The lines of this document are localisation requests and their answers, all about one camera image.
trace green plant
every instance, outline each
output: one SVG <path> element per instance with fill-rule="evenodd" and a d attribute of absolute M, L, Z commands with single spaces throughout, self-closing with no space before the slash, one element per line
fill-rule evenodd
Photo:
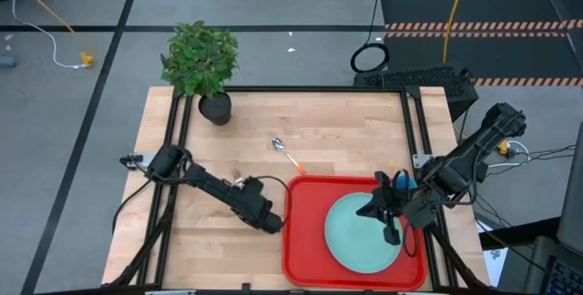
<path fill-rule="evenodd" d="M 194 94 L 212 98 L 225 92 L 223 82 L 232 77 L 237 66 L 237 39 L 229 30 L 203 27 L 204 22 L 178 24 L 169 39 L 169 54 L 160 54 L 162 79 L 175 87 L 177 95 Z"/>

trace red tray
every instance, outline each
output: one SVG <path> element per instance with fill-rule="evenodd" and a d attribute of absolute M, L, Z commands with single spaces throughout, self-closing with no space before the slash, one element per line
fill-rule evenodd
<path fill-rule="evenodd" d="M 288 280 L 300 286 L 361 290 L 416 290 L 421 287 L 426 268 L 420 229 L 415 231 L 419 240 L 415 257 L 409 258 L 401 249 L 397 260 L 377 273 L 348 270 L 328 250 L 324 221 L 332 204 L 346 194 L 371 192 L 376 187 L 374 178 L 362 177 L 300 176 L 290 181 L 282 260 L 283 273 Z M 406 221 L 401 217 L 403 228 Z M 409 230 L 407 246 L 413 249 L 413 228 Z"/>

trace white cable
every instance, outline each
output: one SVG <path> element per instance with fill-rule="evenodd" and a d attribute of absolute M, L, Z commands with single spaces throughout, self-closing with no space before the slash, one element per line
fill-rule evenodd
<path fill-rule="evenodd" d="M 31 27 L 35 28 L 36 30 L 44 33 L 45 35 L 47 35 L 48 37 L 51 38 L 51 40 L 53 41 L 53 62 L 55 62 L 55 64 L 57 64 L 58 66 L 61 66 L 61 67 L 75 68 L 75 69 L 80 68 L 80 67 L 87 67 L 85 64 L 68 66 L 68 65 L 64 65 L 64 64 L 61 64 L 58 61 L 56 61 L 56 40 L 55 40 L 55 38 L 53 37 L 53 35 L 49 34 L 47 31 L 43 30 L 42 28 L 40 28 L 36 25 L 33 25 L 31 23 L 25 22 L 25 21 L 21 20 L 20 18 L 18 18 L 18 16 L 16 15 L 16 0 L 12 0 L 12 16 L 15 17 L 16 21 L 18 21 L 24 25 L 31 26 Z"/>
<path fill-rule="evenodd" d="M 493 164 L 493 165 L 489 165 L 489 168 L 498 168 L 498 167 L 515 167 L 515 166 L 519 166 L 522 164 L 525 164 L 527 162 L 530 161 L 530 153 L 528 152 L 528 149 L 526 146 L 524 146 L 523 144 L 521 144 L 520 142 L 516 141 L 516 140 L 508 140 L 507 141 L 508 147 L 510 147 L 510 144 L 517 144 L 520 147 L 522 147 L 522 149 L 524 149 L 525 154 L 527 154 L 527 160 L 524 162 L 520 162 L 520 163 L 500 163 L 500 164 Z"/>

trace wooden table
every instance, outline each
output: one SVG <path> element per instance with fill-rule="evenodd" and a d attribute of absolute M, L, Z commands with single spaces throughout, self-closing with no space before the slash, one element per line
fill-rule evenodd
<path fill-rule="evenodd" d="M 162 145 L 171 93 L 170 87 L 149 90 L 136 152 L 156 152 Z M 294 165 L 271 147 L 275 136 L 285 141 L 309 174 L 371 177 L 376 170 L 389 176 L 400 168 L 413 170 L 398 94 L 231 92 L 230 96 L 229 124 L 213 126 L 197 107 L 189 122 L 187 149 L 218 178 L 231 179 L 234 167 L 245 175 L 269 174 L 286 182 L 297 176 Z M 455 147 L 444 90 L 422 88 L 422 99 L 434 154 L 444 155 Z M 422 152 L 413 101 L 409 104 Z M 124 198 L 144 181 L 140 172 L 129 172 Z M 273 201 L 272 211 L 282 214 L 284 189 L 270 180 L 264 182 L 262 194 Z M 141 246 L 153 188 L 130 201 L 119 215 L 104 282 L 117 277 Z M 489 284 L 471 207 L 446 209 L 445 218 L 453 246 L 475 275 Z M 253 290 L 300 288 L 282 274 L 281 233 L 269 235 L 250 228 L 199 189 L 180 186 L 172 228 L 164 288 L 239 290 L 244 282 Z M 436 243 L 435 248 L 440 280 L 445 284 L 443 254 Z M 148 280 L 153 280 L 157 256 L 154 249 Z M 422 290 L 430 289 L 427 277 Z"/>

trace potted plant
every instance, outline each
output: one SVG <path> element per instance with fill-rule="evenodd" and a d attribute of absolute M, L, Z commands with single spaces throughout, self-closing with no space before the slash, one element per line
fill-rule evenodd
<path fill-rule="evenodd" d="M 177 96 L 200 95 L 200 113 L 217 126 L 230 120 L 231 102 L 223 83 L 237 66 L 237 40 L 229 30 L 203 27 L 204 22 L 179 24 L 169 39 L 169 54 L 160 55 L 162 79 Z"/>

